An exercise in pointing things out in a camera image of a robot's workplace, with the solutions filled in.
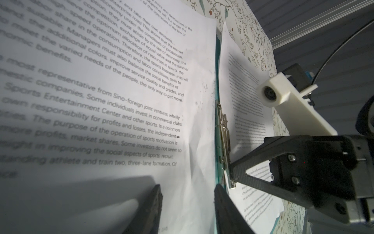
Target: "metal clip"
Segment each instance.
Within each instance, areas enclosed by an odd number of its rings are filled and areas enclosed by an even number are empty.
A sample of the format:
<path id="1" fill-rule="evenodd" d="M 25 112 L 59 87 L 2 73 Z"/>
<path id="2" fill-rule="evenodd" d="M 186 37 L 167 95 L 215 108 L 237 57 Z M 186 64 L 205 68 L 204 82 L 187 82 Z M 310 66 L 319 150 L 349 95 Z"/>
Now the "metal clip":
<path id="1" fill-rule="evenodd" d="M 227 118 L 226 115 L 222 113 L 222 106 L 217 103 L 218 109 L 218 120 L 220 123 L 220 133 L 221 133 L 221 140 L 222 140 L 222 148 L 223 148 L 223 162 L 222 167 L 226 171 L 227 179 L 229 188 L 233 189 L 236 188 L 235 181 L 232 179 L 231 172 L 230 172 L 230 133 L 227 128 Z"/>

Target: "page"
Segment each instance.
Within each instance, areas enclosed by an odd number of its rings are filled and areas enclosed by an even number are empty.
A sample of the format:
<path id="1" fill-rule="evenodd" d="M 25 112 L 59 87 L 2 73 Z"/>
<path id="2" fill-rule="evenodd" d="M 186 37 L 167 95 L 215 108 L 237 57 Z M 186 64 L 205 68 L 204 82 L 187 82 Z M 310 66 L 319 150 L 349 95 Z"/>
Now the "page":
<path id="1" fill-rule="evenodd" d="M 242 54 L 231 39 L 226 23 L 223 26 L 219 66 L 219 91 L 222 112 L 227 115 L 232 162 L 240 159 L 273 135 L 271 109 L 262 105 L 255 89 L 269 78 L 268 71 L 259 71 Z M 269 161 L 247 170 L 247 174 L 271 181 Z M 236 183 L 229 190 L 230 198 L 248 225 L 257 234 L 269 234 L 275 219 L 284 210 L 280 198 Z"/>
<path id="2" fill-rule="evenodd" d="M 0 3 L 0 226 L 214 232 L 215 21 L 172 0 Z"/>

